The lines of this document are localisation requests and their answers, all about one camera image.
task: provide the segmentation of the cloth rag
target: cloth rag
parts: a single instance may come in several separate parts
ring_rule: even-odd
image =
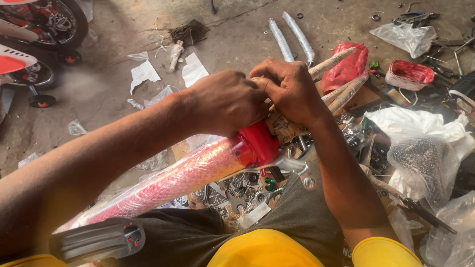
[[[182,40],[183,47],[189,47],[206,39],[205,33],[208,31],[209,28],[194,19],[185,26],[169,30],[168,33],[170,33],[171,39],[174,43],[178,40]]]

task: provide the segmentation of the paper scrap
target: paper scrap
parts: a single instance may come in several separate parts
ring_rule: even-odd
[[[143,62],[140,66],[133,68],[131,72],[133,81],[130,84],[130,95],[132,95],[134,88],[145,80],[151,82],[160,81],[160,76],[158,76],[149,60]]]
[[[192,86],[199,79],[209,75],[195,53],[187,56],[185,60],[186,65],[181,71],[181,76],[183,80],[185,80],[185,86],[187,88]]]
[[[147,60],[149,59],[147,51],[144,51],[142,53],[137,53],[137,54],[130,54],[127,55],[129,59],[137,60],[137,61],[142,61],[142,60]]]

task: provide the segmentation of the spanner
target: spanner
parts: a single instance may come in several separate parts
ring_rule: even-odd
[[[233,196],[230,191],[226,191],[226,194],[228,195],[229,202],[231,203],[231,209],[235,214],[239,214],[238,206],[243,205],[244,209],[246,209],[247,204],[244,199],[239,199]]]
[[[274,190],[274,191],[272,191],[272,192],[260,191],[260,192],[257,192],[257,193],[256,193],[256,196],[254,197],[254,199],[256,200],[256,204],[259,206],[261,203],[263,203],[263,202],[261,202],[261,201],[259,200],[259,197],[260,197],[260,196],[263,196],[263,197],[265,198],[264,202],[265,202],[266,204],[269,204],[270,199],[271,199],[273,196],[275,196],[275,195],[281,193],[282,191],[284,191],[284,189],[283,189],[282,187],[279,188],[279,189],[276,189],[276,190]]]

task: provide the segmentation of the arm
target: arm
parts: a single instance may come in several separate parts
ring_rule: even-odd
[[[305,63],[270,58],[255,67],[250,76],[287,119],[310,129],[319,156],[325,201],[350,248],[373,236],[398,240],[372,184],[318,95]]]
[[[193,134],[231,136],[268,114],[267,95],[236,71],[68,142],[0,180],[0,256],[48,242],[117,177]]]

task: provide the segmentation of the hand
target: hand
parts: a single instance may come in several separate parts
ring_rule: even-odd
[[[318,116],[331,116],[302,61],[288,63],[268,58],[249,76],[269,95],[279,112],[295,123],[309,127]]]
[[[203,77],[183,93],[201,134],[231,137],[269,114],[267,94],[234,70]]]

